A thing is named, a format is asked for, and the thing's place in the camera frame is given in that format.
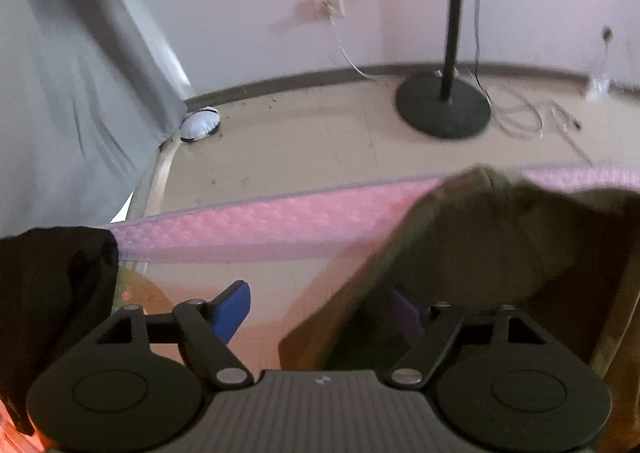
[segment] gray ribbed surface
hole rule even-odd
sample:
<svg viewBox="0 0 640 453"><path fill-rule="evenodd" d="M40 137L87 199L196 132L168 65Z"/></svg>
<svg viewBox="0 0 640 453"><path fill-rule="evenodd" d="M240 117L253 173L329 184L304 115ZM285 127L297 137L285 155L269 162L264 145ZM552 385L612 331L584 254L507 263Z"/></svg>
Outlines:
<svg viewBox="0 0 640 453"><path fill-rule="evenodd" d="M383 453L480 450L444 427L425 398L373 372L279 372L215 397L162 453Z"/></svg>

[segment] gray curtain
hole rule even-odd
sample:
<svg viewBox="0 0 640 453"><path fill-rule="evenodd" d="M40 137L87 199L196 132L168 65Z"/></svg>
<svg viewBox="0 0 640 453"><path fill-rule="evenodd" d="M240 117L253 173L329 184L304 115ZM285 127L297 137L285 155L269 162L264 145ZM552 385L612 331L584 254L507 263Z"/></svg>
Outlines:
<svg viewBox="0 0 640 453"><path fill-rule="evenodd" d="M122 0L0 0L0 236L108 223L185 112Z"/></svg>

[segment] metal screw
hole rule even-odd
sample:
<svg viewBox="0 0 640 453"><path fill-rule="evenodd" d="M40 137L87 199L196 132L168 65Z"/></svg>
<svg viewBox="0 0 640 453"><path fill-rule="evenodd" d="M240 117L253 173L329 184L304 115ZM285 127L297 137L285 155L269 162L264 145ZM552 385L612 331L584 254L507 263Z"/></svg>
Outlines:
<svg viewBox="0 0 640 453"><path fill-rule="evenodd" d="M247 377L247 373L240 368L225 368L216 374L216 379L223 385L240 385Z"/></svg>
<svg viewBox="0 0 640 453"><path fill-rule="evenodd" d="M391 374L391 380L398 385L413 386L420 383L422 374L412 368L400 368Z"/></svg>

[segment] white cable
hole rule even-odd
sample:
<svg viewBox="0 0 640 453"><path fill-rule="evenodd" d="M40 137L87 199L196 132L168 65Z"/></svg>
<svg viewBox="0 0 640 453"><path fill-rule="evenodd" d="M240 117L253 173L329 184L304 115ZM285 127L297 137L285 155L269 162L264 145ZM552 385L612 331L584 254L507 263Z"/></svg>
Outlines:
<svg viewBox="0 0 640 453"><path fill-rule="evenodd" d="M541 138L546 133L545 118L543 111L548 110L548 116L553 122L556 131L562 136L569 146L580 156L588 165L593 165L593 161L587 153L571 138L570 132L578 132L582 129L580 121L567 112L560 104L553 99L543 99L540 102L530 102L525 96L508 86L498 86L501 90L517 97L520 102L513 106L501 106L497 104L489 95L478 78L478 64L480 60L480 3L481 0L475 0L474 3L474 35L476 38L476 62L474 71L470 72L472 78L475 79L480 91L486 96L491 107L491 117L495 124L508 136L519 138L522 140L530 140ZM535 121L535 126L527 126L519 122L516 115L519 113L530 112Z"/></svg>
<svg viewBox="0 0 640 453"><path fill-rule="evenodd" d="M342 38L340 37L340 33L338 32L338 27L335 25L334 18L332 16L328 16L328 18L329 18L329 21L331 22L331 25L333 25L334 27L335 38L338 40L338 47L340 47L340 52L342 52L342 55L347 60L348 64L350 64L351 68L353 68L357 73L359 73L365 79L368 79L371 81L386 81L389 79L401 78L401 76L375 76L373 74L366 74L362 70L360 70L358 67L356 67L356 65L349 59L347 52L344 51L344 46L342 46Z"/></svg>

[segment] beige tile floor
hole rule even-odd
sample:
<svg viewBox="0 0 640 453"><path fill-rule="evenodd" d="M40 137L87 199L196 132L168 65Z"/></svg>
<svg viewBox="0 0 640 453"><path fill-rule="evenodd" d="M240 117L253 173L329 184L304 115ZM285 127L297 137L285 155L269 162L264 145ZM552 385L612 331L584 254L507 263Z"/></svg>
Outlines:
<svg viewBox="0 0 640 453"><path fill-rule="evenodd" d="M595 162L640 162L640 104L627 97L586 102L575 83L559 81L486 78L483 84L506 84L532 101L555 99L582 122L582 131L573 138ZM219 134L177 149L164 195L157 199L159 210L458 172L475 163L580 162L553 128L534 140L509 138L493 124L473 140L430 139L397 116L393 106L397 86L397 81L356 82L220 106ZM500 103L516 102L496 88L492 97ZM192 297L210 299L233 280L247 280L252 311L231 347L257 372L279 366L281 338L321 306L360 264L356 258L149 264L146 276L173 303ZM161 352L175 357L169 347Z"/></svg>

